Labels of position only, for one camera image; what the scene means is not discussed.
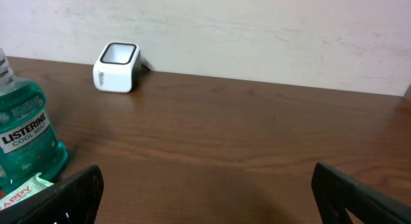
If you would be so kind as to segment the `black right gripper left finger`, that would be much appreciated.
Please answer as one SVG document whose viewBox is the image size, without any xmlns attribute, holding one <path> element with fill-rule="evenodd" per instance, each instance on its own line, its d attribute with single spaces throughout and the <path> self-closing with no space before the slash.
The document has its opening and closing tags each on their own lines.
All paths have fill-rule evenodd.
<svg viewBox="0 0 411 224">
<path fill-rule="evenodd" d="M 1 224 L 93 224 L 103 188 L 100 168 L 97 165 L 89 166 L 28 199 L 1 210 Z"/>
</svg>

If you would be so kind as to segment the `blue mouthwash bottle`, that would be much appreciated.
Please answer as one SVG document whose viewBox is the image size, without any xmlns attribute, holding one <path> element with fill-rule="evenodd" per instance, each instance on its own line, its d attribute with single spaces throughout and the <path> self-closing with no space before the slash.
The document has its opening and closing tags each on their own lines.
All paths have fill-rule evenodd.
<svg viewBox="0 0 411 224">
<path fill-rule="evenodd" d="M 67 159 L 48 116 L 43 89 L 17 77 L 1 51 L 1 189 L 11 193 L 37 173 L 53 181 Z"/>
</svg>

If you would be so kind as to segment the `teal wet wipes pack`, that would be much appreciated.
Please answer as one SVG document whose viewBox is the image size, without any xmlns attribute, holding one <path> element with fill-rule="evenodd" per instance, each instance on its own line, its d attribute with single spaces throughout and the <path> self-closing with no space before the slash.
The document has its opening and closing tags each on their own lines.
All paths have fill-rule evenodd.
<svg viewBox="0 0 411 224">
<path fill-rule="evenodd" d="M 37 194 L 48 187 L 52 186 L 53 183 L 47 180 L 42 179 L 42 173 L 37 173 L 35 176 L 32 176 L 30 179 L 25 181 L 17 189 L 7 194 L 4 198 L 1 199 L 1 210 L 7 209 L 23 200 L 28 199 L 29 197 Z"/>
</svg>

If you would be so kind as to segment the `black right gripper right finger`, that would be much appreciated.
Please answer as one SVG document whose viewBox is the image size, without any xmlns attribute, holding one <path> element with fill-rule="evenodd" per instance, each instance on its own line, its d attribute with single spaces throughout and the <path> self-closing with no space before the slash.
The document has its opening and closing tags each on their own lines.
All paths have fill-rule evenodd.
<svg viewBox="0 0 411 224">
<path fill-rule="evenodd" d="M 323 223 L 410 223 L 410 207 L 323 162 L 315 165 L 311 188 Z"/>
</svg>

